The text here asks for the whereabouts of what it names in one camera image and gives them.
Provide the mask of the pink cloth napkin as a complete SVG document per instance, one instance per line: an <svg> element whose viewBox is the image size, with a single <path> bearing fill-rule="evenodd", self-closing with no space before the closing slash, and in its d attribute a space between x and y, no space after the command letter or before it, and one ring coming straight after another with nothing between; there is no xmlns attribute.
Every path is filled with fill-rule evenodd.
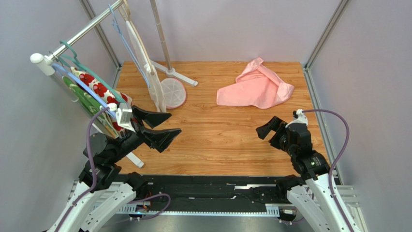
<svg viewBox="0 0 412 232"><path fill-rule="evenodd" d="M216 104L268 109L288 101L295 87L283 81L263 62L260 57L253 59L235 78L234 84L218 89Z"/></svg>

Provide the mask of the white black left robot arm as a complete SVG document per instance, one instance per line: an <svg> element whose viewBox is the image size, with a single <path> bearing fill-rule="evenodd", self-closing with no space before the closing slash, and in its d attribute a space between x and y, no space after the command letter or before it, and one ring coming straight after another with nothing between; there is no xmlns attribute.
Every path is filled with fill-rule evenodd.
<svg viewBox="0 0 412 232"><path fill-rule="evenodd" d="M116 113L116 119L125 132L117 138L87 132L84 155L88 161L79 175L72 197L51 226L52 232L96 232L124 205L148 204L154 199L154 195L149 194L147 180L132 172L125 176L111 196L98 203L121 171L118 161L143 144L163 152L181 129L156 130L170 118L170 113L146 111L125 103L110 103L102 107L94 118L106 111Z"/></svg>

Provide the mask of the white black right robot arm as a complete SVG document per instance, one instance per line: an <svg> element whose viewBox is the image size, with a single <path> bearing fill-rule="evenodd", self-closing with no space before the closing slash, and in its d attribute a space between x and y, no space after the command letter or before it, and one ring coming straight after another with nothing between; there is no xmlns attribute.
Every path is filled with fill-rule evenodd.
<svg viewBox="0 0 412 232"><path fill-rule="evenodd" d="M287 153L300 175L279 181L276 196L292 203L315 232L359 232L330 175L328 162L313 149L307 117L298 113L287 123L275 116L256 129L260 139L271 131L275 134L269 140L270 145Z"/></svg>

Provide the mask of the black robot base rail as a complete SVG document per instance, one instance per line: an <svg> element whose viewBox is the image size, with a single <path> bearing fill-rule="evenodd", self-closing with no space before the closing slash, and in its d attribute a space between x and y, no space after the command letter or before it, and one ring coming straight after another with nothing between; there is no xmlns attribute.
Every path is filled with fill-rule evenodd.
<svg viewBox="0 0 412 232"><path fill-rule="evenodd" d="M307 183L289 176L144 175L132 203L168 212L263 213L266 205L291 205L287 191Z"/></svg>

